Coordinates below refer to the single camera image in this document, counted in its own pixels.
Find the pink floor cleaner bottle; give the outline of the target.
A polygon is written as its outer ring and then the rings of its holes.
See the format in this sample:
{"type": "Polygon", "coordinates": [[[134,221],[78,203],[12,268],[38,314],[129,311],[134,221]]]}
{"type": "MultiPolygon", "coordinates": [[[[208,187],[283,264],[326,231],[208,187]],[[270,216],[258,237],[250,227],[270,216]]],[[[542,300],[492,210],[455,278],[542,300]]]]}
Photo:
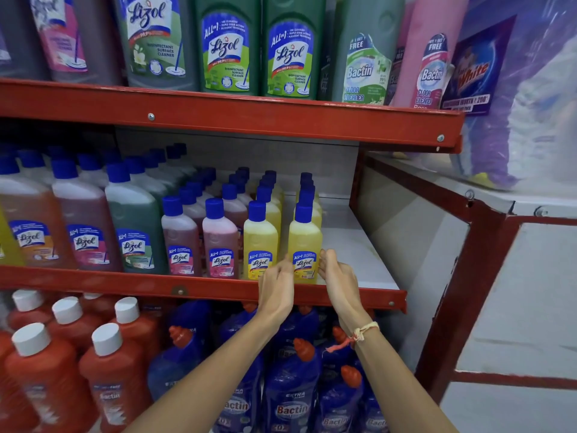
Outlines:
{"type": "Polygon", "coordinates": [[[469,1],[415,0],[393,107],[440,108],[469,1]]]}

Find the red and white side rack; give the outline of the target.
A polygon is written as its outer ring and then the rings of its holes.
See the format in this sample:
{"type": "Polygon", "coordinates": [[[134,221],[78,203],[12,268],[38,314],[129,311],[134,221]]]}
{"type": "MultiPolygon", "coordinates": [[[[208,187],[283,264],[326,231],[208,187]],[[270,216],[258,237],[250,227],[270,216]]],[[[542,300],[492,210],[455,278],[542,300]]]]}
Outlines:
{"type": "Polygon", "coordinates": [[[382,329],[461,433],[577,433],[577,197],[361,150],[350,206],[405,296],[382,329]]]}

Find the large grey pink-label bottle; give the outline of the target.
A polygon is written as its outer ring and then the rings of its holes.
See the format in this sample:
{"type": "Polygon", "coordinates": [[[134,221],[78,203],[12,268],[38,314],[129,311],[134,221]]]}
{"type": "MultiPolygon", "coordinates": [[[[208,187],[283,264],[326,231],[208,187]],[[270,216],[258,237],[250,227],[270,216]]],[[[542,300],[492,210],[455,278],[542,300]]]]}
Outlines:
{"type": "Polygon", "coordinates": [[[122,86],[111,0],[28,0],[54,81],[122,86]]]}

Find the teal floor cleaner bottle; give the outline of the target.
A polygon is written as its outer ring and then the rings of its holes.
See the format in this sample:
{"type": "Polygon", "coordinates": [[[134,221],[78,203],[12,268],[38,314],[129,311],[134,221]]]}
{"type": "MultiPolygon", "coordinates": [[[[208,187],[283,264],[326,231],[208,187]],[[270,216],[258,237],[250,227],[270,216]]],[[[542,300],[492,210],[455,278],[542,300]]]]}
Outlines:
{"type": "Polygon", "coordinates": [[[336,0],[329,98],[384,105],[406,0],[336,0]]]}

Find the person's right forearm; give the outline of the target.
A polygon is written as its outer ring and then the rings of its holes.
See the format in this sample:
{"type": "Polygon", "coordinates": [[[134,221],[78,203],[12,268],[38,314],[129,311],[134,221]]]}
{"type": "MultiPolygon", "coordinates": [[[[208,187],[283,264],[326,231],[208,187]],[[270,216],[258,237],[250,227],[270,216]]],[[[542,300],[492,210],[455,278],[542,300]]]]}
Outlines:
{"type": "Polygon", "coordinates": [[[351,337],[390,433],[459,433],[375,321],[351,337]]]}

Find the large dark lavender bottle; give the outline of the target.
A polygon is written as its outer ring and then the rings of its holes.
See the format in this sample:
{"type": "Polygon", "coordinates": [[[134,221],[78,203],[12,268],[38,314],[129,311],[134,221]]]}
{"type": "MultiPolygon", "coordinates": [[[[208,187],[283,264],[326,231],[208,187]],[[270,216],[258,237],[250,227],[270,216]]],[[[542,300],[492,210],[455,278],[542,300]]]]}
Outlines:
{"type": "Polygon", "coordinates": [[[0,78],[51,80],[29,0],[0,0],[0,78]]]}

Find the rows of small yellow bottles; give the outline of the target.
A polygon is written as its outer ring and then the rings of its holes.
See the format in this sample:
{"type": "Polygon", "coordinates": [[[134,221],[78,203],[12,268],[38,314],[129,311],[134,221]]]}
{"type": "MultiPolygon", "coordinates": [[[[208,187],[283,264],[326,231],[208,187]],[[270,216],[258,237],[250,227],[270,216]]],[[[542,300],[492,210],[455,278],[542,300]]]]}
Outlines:
{"type": "MultiPolygon", "coordinates": [[[[248,219],[243,226],[243,273],[254,281],[260,279],[268,267],[283,259],[280,253],[282,213],[272,201],[273,184],[269,175],[261,179],[256,200],[249,203],[248,219]]],[[[320,229],[322,216],[314,207],[315,189],[309,174],[302,174],[298,202],[312,203],[312,221],[320,229]]]]}

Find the large clear plastic bag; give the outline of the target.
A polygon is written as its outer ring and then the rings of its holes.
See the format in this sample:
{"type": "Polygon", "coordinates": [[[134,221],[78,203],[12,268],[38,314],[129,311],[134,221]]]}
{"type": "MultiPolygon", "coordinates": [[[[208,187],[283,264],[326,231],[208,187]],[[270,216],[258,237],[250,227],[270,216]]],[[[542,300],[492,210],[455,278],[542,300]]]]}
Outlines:
{"type": "Polygon", "coordinates": [[[464,113],[452,174],[500,190],[577,182],[577,0],[470,0],[458,42],[512,15],[489,114],[464,113]]]}

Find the person's left hand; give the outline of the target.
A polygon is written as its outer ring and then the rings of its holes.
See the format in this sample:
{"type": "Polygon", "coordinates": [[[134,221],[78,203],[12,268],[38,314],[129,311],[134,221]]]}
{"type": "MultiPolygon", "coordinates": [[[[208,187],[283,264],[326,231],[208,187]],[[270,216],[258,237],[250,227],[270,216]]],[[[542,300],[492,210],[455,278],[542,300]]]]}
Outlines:
{"type": "Polygon", "coordinates": [[[292,312],[293,306],[294,284],[280,285],[269,282],[268,267],[258,280],[257,316],[271,328],[278,330],[292,312]]]}

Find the person's left forearm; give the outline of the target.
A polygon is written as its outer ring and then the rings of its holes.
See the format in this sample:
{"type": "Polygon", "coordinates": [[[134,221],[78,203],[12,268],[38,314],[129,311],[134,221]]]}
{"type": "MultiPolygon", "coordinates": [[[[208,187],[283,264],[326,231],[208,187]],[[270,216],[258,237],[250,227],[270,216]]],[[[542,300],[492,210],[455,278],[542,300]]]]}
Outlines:
{"type": "Polygon", "coordinates": [[[209,433],[249,367],[288,316],[290,303],[260,304],[254,318],[128,426],[125,433],[209,433]]]}

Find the group of blue red-capped bottles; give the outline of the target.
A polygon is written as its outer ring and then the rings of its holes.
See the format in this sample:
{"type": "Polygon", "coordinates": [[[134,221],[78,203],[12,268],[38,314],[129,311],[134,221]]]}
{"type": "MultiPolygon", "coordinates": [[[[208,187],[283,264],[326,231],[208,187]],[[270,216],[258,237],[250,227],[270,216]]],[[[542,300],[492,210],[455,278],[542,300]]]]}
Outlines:
{"type": "Polygon", "coordinates": [[[272,420],[288,420],[293,422],[297,415],[305,415],[303,410],[297,412],[296,402],[304,400],[312,404],[312,396],[316,384],[313,382],[313,373],[320,371],[320,356],[315,349],[308,348],[308,342],[296,339],[297,353],[273,366],[270,377],[265,381],[264,390],[272,389],[272,396],[267,396],[268,409],[265,419],[265,431],[272,432],[272,420]]]}

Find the large grey-green cleaner bottle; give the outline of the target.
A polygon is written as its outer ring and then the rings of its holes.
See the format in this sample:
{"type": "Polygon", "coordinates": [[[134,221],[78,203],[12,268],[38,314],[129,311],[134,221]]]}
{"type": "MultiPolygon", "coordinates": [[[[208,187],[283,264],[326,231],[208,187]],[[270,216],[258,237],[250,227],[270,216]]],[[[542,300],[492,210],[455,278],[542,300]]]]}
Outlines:
{"type": "Polygon", "coordinates": [[[113,0],[132,88],[200,90],[195,0],[113,0]]]}

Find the yellow blue-capped cleaner bottle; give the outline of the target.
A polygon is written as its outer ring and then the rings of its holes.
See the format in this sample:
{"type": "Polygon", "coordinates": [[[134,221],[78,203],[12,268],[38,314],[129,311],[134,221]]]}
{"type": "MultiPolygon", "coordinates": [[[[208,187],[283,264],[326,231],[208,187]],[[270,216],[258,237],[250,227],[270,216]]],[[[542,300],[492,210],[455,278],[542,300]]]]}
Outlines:
{"type": "Polygon", "coordinates": [[[312,203],[299,200],[290,224],[287,245],[296,284],[317,283],[322,232],[313,223],[312,215],[312,203]]]}

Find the person's right hand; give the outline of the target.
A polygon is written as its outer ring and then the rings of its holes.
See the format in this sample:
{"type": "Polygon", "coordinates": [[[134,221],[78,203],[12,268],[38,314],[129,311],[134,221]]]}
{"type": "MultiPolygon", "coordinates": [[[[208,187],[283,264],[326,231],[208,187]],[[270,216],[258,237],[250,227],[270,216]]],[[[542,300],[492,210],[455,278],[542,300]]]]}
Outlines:
{"type": "Polygon", "coordinates": [[[374,320],[361,303],[358,280],[356,284],[326,284],[326,286],[340,326],[348,336],[353,336],[357,328],[362,328],[374,320]]]}

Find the large bright green cleaner bottle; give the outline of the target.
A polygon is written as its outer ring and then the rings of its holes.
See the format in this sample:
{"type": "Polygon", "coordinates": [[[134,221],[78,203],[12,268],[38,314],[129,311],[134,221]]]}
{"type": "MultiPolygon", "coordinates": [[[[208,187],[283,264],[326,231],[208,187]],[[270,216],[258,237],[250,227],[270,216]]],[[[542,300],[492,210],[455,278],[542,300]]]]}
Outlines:
{"type": "Polygon", "coordinates": [[[317,99],[326,1],[263,0],[263,96],[317,99]]]}
{"type": "Polygon", "coordinates": [[[261,0],[194,0],[200,91],[259,95],[261,0]]]}

